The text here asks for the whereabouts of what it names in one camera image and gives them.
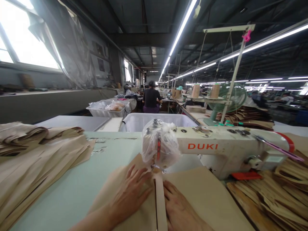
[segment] human hand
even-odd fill
[[[168,231],[213,230],[195,212],[181,192],[169,181],[164,181]]]
[[[152,188],[148,188],[141,194],[143,184],[151,178],[152,173],[145,173],[147,168],[134,168],[135,165],[130,167],[124,182],[108,204],[108,213],[114,227],[134,214],[152,191]]]

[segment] purple pants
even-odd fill
[[[143,106],[143,112],[144,113],[159,113],[159,104],[157,104],[156,107],[146,107]]]

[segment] stack of paper bags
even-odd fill
[[[286,159],[263,179],[228,183],[228,189],[260,231],[308,230],[308,138],[285,133],[304,162]]]
[[[222,114],[217,114],[216,119],[221,120]],[[268,131],[273,131],[274,122],[272,117],[267,112],[267,109],[242,106],[239,109],[226,113],[225,121],[229,120],[231,124],[238,126],[239,122],[244,124],[244,127],[257,128]]]
[[[80,128],[50,131],[21,123],[0,125],[0,230],[9,230],[68,169],[90,158],[95,140],[87,141]]]
[[[115,170],[94,200],[89,213],[96,211],[112,199],[123,182],[127,170],[133,164],[136,164],[137,169],[146,167],[141,155],[138,154],[128,166]],[[156,203],[153,190],[140,209],[114,230],[167,231],[163,180],[168,180],[178,188],[199,216],[215,231],[254,231],[225,186],[206,167],[169,174],[155,172],[152,179],[144,185],[144,190],[154,187],[154,180]]]
[[[186,106],[186,109],[189,112],[199,112],[199,113],[205,113],[206,112],[206,108],[205,107],[201,107],[201,106]]]

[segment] pink clip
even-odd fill
[[[242,38],[244,39],[245,42],[249,42],[249,40],[250,40],[250,33],[251,33],[251,30],[249,30],[246,35],[242,36]]]

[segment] electric fan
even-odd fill
[[[226,100],[227,93],[230,89],[230,83],[224,83],[220,85],[219,90],[219,97],[222,97],[222,100]],[[244,102],[246,101],[247,93],[243,85],[234,83],[233,90],[231,93],[230,101],[232,102],[231,105],[228,105],[227,113],[233,112],[237,109],[239,109]],[[214,126],[217,125],[217,123],[214,123],[216,121],[217,113],[222,113],[225,105],[221,103],[208,103],[209,107],[213,110],[210,118],[205,118],[204,122],[208,126]]]

